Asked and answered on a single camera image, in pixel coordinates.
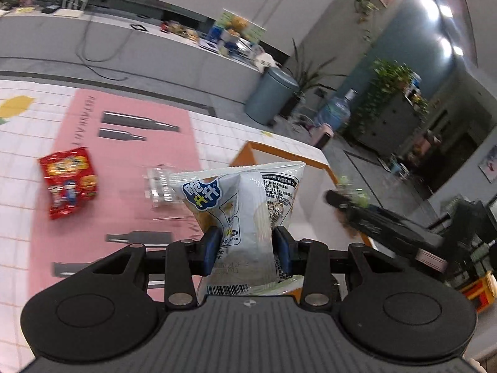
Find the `white chips snack bag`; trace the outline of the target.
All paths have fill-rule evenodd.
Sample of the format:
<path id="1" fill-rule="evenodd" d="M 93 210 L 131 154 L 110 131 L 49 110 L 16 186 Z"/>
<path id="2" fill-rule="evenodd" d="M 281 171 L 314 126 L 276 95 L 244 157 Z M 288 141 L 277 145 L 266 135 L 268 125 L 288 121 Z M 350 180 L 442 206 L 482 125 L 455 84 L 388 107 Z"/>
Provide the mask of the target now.
<path id="1" fill-rule="evenodd" d="M 273 254 L 271 233 L 286 227 L 305 166 L 280 162 L 171 175 L 171 186 L 201 230 L 222 230 L 200 297 L 267 294 L 288 277 Z"/>

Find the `red cartoon noodle snack bag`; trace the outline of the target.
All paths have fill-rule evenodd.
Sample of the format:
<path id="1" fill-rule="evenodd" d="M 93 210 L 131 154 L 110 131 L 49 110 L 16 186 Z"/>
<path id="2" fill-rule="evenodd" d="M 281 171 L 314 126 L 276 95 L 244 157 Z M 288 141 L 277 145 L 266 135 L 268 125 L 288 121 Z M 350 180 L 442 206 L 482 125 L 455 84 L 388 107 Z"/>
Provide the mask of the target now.
<path id="1" fill-rule="evenodd" d="M 54 152 L 38 160 L 50 193 L 51 220 L 69 216 L 98 194 L 98 176 L 86 147 Z"/>

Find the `green snack packet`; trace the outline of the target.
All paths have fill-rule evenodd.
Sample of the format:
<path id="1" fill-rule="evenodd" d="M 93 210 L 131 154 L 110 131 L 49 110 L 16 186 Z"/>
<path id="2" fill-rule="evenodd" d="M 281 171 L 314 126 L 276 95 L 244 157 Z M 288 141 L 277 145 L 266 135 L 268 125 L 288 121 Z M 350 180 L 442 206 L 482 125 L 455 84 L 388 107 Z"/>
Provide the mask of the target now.
<path id="1" fill-rule="evenodd" d="M 343 175 L 339 177 L 336 185 L 340 195 L 348 198 L 353 203 L 360 207 L 367 207 L 370 205 L 370 198 L 366 191 L 355 186 L 352 179 Z"/>

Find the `orange rimmed white storage box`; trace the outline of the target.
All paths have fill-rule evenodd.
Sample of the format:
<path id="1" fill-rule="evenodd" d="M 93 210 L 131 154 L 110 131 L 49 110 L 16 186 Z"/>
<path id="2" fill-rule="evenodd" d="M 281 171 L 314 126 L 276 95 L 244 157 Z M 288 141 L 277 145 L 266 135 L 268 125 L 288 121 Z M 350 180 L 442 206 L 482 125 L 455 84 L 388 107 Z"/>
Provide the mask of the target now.
<path id="1" fill-rule="evenodd" d="M 306 164 L 297 186 L 291 216 L 285 222 L 294 239 L 320 241 L 333 250 L 347 250 L 352 243 L 364 243 L 370 247 L 372 240 L 347 227 L 344 216 L 326 203 L 325 193 L 337 190 L 341 175 L 330 168 L 323 153 L 317 148 L 306 145 L 297 152 L 288 152 L 264 143 L 248 141 L 229 164 L 249 166 L 290 161 Z"/>

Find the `clear wrapped candy packet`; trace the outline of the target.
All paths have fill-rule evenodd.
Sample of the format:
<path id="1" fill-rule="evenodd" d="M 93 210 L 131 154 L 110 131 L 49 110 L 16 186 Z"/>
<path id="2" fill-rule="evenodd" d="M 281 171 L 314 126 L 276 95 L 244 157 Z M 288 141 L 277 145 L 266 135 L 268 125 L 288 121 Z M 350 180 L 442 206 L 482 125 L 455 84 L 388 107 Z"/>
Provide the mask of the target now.
<path id="1" fill-rule="evenodd" d="M 159 164 L 146 168 L 143 178 L 146 183 L 145 197 L 152 202 L 153 207 L 179 204 L 181 199 L 171 186 L 170 177 L 174 170 Z"/>

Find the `dark grey drawer cabinet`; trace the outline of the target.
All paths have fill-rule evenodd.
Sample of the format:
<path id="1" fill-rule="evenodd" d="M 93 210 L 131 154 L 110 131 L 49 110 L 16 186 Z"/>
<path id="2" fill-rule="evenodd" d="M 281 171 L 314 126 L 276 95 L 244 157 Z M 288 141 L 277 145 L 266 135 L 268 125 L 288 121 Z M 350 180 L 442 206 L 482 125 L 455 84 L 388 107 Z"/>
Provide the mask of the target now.
<path id="1" fill-rule="evenodd" d="M 411 102 L 403 94 L 397 94 L 376 120 L 367 124 L 365 131 L 356 140 L 378 156 L 389 158 L 399 152 L 399 148 L 420 123 L 419 114 Z"/>

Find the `pink small heater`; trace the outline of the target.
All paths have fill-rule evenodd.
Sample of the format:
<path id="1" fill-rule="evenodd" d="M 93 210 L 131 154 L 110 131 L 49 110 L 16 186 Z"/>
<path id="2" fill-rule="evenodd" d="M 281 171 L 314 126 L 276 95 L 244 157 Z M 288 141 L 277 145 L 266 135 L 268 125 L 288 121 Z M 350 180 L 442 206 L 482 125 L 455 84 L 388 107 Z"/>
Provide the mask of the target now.
<path id="1" fill-rule="evenodd" d="M 323 149 L 334 135 L 335 133 L 331 126 L 324 123 L 312 129 L 310 145 L 318 149 Z"/>

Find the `blue water jug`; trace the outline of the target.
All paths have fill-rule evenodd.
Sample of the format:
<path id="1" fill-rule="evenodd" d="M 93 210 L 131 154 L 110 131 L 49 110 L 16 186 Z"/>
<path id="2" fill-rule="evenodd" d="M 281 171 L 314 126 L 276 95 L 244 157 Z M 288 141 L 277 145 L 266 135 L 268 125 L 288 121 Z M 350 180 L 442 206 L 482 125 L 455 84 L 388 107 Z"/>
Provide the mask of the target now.
<path id="1" fill-rule="evenodd" d="M 350 89 L 343 97 L 333 97 L 321 108 L 313 121 L 315 127 L 328 125 L 334 133 L 345 126 L 350 118 L 350 103 L 357 92 Z"/>

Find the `trailing green ivy plant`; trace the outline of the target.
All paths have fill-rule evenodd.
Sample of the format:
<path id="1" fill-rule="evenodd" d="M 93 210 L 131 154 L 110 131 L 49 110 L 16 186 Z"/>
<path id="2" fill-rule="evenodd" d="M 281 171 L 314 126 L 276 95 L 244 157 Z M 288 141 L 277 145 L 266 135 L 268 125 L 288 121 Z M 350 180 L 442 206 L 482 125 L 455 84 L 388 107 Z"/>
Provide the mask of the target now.
<path id="1" fill-rule="evenodd" d="M 399 94 L 406 96 L 414 82 L 414 71 L 406 64 L 385 59 L 376 59 L 372 65 L 374 77 L 349 121 L 353 137 L 359 137 L 367 131 L 390 101 Z"/>

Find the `tall leafy potted plant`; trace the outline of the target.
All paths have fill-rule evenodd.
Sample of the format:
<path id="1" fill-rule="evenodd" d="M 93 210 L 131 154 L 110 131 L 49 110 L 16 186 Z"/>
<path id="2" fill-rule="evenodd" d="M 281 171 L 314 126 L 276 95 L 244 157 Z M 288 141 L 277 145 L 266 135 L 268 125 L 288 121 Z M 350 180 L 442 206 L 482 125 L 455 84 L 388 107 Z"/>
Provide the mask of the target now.
<path id="1" fill-rule="evenodd" d="M 326 77 L 347 77 L 347 75 L 343 73 L 331 73 L 327 71 L 327 68 L 335 62 L 336 57 L 329 58 L 315 66 L 313 61 L 307 61 L 305 58 L 305 49 L 303 45 L 297 46 L 294 39 L 292 40 L 292 45 L 295 65 L 294 68 L 286 66 L 285 69 L 288 70 L 290 75 L 297 82 L 298 88 L 279 112 L 279 115 L 286 120 L 290 118 L 292 112 L 297 109 L 297 106 L 305 100 L 307 91 L 316 88 L 324 89 L 326 91 L 335 91 L 335 88 L 323 84 L 323 79 Z"/>

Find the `grey round trash bin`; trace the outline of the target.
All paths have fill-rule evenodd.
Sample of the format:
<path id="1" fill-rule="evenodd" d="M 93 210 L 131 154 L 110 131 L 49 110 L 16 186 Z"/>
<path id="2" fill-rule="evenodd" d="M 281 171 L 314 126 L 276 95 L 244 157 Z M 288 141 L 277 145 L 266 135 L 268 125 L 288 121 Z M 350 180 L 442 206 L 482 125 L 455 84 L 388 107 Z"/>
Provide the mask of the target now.
<path id="1" fill-rule="evenodd" d="M 245 113 L 255 122 L 267 126 L 298 89 L 299 84 L 292 76 L 279 67 L 267 67 L 245 103 Z"/>

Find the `brown teddy bear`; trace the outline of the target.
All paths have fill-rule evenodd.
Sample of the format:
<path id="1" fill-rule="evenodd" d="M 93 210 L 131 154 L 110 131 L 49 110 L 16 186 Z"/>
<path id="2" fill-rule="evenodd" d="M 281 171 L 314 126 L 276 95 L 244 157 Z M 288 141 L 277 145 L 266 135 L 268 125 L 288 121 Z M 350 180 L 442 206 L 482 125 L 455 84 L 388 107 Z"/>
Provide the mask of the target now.
<path id="1" fill-rule="evenodd" d="M 247 21 L 247 19 L 234 15 L 227 22 L 225 29 L 230 35 L 240 36 L 244 33 L 244 30 L 248 27 L 248 25 L 249 22 Z"/>

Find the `white wifi router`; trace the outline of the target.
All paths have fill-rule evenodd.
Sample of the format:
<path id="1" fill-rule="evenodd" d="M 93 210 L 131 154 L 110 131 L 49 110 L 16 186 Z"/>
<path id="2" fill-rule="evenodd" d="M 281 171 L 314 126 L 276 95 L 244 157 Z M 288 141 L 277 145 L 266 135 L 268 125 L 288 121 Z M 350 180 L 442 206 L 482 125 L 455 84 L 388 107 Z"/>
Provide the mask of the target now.
<path id="1" fill-rule="evenodd" d="M 52 14 L 65 18 L 80 18 L 89 0 L 62 0 L 62 4 Z"/>

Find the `small wall art canvas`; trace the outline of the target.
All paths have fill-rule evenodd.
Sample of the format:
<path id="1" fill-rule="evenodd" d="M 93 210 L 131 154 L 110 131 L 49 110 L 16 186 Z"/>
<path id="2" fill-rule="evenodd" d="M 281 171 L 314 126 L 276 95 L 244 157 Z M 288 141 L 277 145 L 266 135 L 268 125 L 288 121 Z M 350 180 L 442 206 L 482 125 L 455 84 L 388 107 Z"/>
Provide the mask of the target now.
<path id="1" fill-rule="evenodd" d="M 497 178 L 496 156 L 494 156 L 494 155 L 486 156 L 478 164 L 478 168 L 484 174 L 485 178 L 490 182 L 490 184 L 492 184 L 493 181 L 496 180 L 496 178 Z"/>

